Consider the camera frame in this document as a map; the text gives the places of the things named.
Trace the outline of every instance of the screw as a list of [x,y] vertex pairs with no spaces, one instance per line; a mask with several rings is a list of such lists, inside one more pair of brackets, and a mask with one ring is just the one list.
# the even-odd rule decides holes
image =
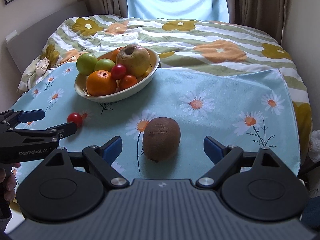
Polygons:
[[127,180],[125,178],[113,178],[111,180],[111,184],[115,186],[123,186],[127,183]]
[[200,178],[198,182],[202,186],[211,186],[214,183],[214,180],[211,178],[204,177],[204,178]]

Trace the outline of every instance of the light blue tablecloth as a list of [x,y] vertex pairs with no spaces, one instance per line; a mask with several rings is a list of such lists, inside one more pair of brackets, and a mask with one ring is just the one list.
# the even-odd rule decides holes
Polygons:
[[[44,109],[46,116],[43,120],[20,124],[19,128],[45,130],[65,123],[70,113],[79,112],[83,115],[83,127],[75,135],[61,140],[60,145],[68,151],[80,151],[120,135],[123,151],[112,166],[130,181],[134,178],[197,179],[213,167],[203,151],[205,136],[212,136],[224,145],[238,145],[246,151],[257,151],[259,145],[266,144],[298,173],[297,126],[287,86],[278,70],[219,77],[158,69],[143,90],[113,104],[98,104],[77,95],[74,90],[77,74],[75,63],[66,63],[25,93],[12,109]],[[152,118],[161,116],[178,122],[179,152],[175,158],[162,163],[154,163],[141,155],[139,173],[137,151],[142,152],[143,127]],[[23,163],[16,170],[18,181],[38,163]]]

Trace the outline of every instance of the finger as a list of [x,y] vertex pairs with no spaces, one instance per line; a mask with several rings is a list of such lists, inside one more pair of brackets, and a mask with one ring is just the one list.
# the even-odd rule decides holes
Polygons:
[[11,202],[12,200],[14,200],[14,196],[15,196],[14,189],[11,191],[6,191],[3,196],[6,201]]
[[0,169],[0,183],[5,179],[5,169]]
[[15,168],[18,168],[21,166],[21,163],[12,163],[12,166],[15,167]]
[[8,178],[8,181],[7,181],[7,190],[8,191],[13,190],[16,187],[16,185],[17,185],[16,177],[14,176],[13,173],[11,173],[11,175]]

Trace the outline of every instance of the gray headboard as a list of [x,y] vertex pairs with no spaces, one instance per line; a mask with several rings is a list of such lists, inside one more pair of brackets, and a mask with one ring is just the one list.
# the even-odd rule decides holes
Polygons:
[[67,19],[89,16],[85,3],[77,2],[57,11],[19,33],[7,48],[21,73],[41,54],[48,38]]

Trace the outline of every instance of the fruit bowl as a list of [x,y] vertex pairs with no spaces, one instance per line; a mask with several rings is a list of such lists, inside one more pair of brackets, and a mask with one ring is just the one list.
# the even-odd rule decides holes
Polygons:
[[[101,97],[93,97],[90,96],[90,94],[87,92],[86,89],[86,82],[88,76],[78,74],[75,80],[75,90],[78,95],[80,95],[83,98],[89,99],[91,101],[97,102],[97,103],[112,103],[116,101],[120,101],[122,99],[128,98],[135,93],[138,93],[141,89],[143,89],[146,85],[149,84],[149,82],[152,80],[154,73],[156,72],[157,68],[160,66],[160,58],[159,55],[152,49],[147,49],[150,54],[150,67],[147,70],[149,73],[148,76],[146,76],[144,79],[142,79],[140,82],[135,84],[132,87],[129,87],[123,91],[119,91],[117,93],[107,95],[107,96],[101,96]],[[112,51],[98,57],[98,60],[103,58],[110,58],[112,54]]]

